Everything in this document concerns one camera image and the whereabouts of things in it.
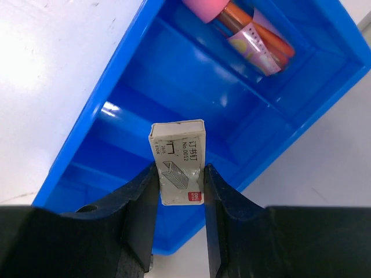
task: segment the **red label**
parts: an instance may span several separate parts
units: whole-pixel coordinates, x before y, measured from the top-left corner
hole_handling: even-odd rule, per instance
[[[202,200],[201,192],[188,192],[188,200],[191,202],[200,202]]]

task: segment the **cardboard box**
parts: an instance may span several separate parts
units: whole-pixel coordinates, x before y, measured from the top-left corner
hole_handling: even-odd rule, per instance
[[[206,131],[203,120],[155,123],[149,136],[162,204],[203,204]]]

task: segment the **pink cap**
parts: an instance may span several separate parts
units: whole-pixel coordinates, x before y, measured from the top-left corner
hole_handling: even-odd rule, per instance
[[[183,0],[203,22],[209,23],[220,14],[230,0]]]

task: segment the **bottle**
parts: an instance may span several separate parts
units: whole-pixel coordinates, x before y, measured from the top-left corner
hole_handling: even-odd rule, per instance
[[[212,22],[250,63],[270,76],[285,69],[295,50],[230,0],[183,0],[204,23]],[[259,11],[263,22],[268,22]]]

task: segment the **white surface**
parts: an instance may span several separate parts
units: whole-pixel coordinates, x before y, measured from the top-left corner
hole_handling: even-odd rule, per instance
[[[370,0],[341,0],[359,23]],[[0,1],[0,203],[32,202],[141,0]],[[258,204],[371,203],[371,76],[246,191]],[[151,277],[209,277],[205,229]]]
[[[32,202],[141,2],[0,1],[0,204]]]

